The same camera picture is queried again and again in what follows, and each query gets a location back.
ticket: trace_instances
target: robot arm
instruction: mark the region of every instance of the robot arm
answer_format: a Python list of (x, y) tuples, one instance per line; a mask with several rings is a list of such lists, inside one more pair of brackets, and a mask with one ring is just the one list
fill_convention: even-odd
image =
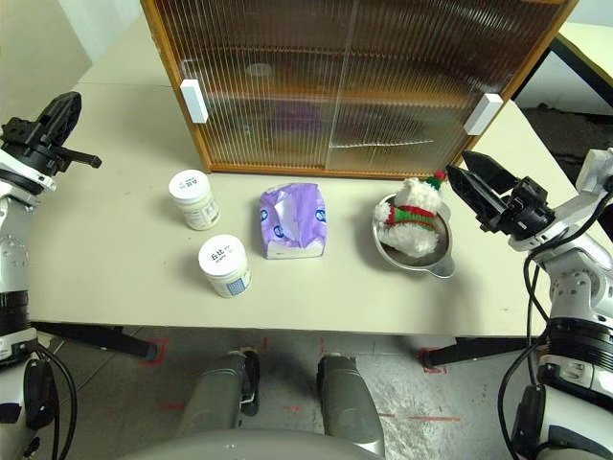
[(484, 231), (510, 235), (510, 246), (528, 251), (550, 277), (546, 352), (538, 384), (517, 410), (513, 447), (529, 459), (563, 452), (551, 448), (613, 458), (613, 260), (591, 237), (569, 238), (611, 197), (613, 149), (589, 151), (579, 194), (555, 209), (529, 177), (518, 179), (480, 153), (467, 151), (464, 159), (469, 171), (447, 168), (453, 190)]
[(63, 148), (79, 119), (80, 94), (55, 98), (35, 122), (12, 118), (0, 140), (0, 460), (30, 456), (35, 433), (58, 413), (51, 365), (36, 356), (28, 320), (26, 241), (39, 196), (56, 189), (53, 176), (72, 161), (102, 161)]

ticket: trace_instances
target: red tape mark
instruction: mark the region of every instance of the red tape mark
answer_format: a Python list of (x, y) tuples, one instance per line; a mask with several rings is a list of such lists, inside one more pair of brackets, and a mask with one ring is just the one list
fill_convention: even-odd
[(460, 417), (429, 417), (427, 415), (412, 415), (410, 420), (421, 420), (423, 422), (461, 422)]
[(169, 340), (167, 338), (151, 338), (148, 340), (149, 343), (153, 343), (157, 345), (157, 356), (153, 361), (144, 361), (140, 360), (139, 362), (143, 366), (156, 367), (162, 364), (164, 357), (166, 356), (166, 348), (169, 344)]
[[(425, 352), (431, 352), (432, 350), (439, 350), (440, 348), (441, 347), (420, 348), (420, 352), (418, 353), (418, 359), (420, 360), (421, 363), (423, 363), (423, 355), (425, 354)], [(440, 367), (425, 367), (422, 365), (421, 368), (423, 369), (424, 374), (448, 374), (449, 373), (446, 366), (443, 366), (443, 368), (440, 368)]]
[(166, 404), (162, 404), (160, 406), (160, 409), (168, 410), (168, 411), (172, 411), (172, 410), (181, 411), (181, 410), (185, 410), (185, 403), (184, 402), (181, 402), (181, 403), (168, 402)]

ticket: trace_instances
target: jar lid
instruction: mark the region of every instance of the jar lid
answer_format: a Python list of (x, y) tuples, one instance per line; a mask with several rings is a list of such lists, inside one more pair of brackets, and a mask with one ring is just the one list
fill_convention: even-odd
[(211, 184), (207, 174), (199, 170), (178, 172), (169, 183), (172, 197), (182, 202), (198, 201), (210, 191)]
[(210, 276), (228, 276), (242, 269), (247, 261), (245, 246), (232, 235), (210, 238), (198, 252), (200, 268)]

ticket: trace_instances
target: wooden cabinet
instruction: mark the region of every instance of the wooden cabinet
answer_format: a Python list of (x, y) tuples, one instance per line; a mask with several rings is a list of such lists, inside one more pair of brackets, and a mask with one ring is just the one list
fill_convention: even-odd
[(482, 96), (512, 95), (577, 0), (142, 3), (206, 169), (401, 177), (457, 161)]

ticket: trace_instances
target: tissue pack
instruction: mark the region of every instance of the tissue pack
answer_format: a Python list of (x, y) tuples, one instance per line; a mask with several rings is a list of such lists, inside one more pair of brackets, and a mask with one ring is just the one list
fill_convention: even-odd
[(326, 246), (326, 206), (317, 184), (292, 183), (267, 190), (260, 200), (266, 259), (319, 257)]

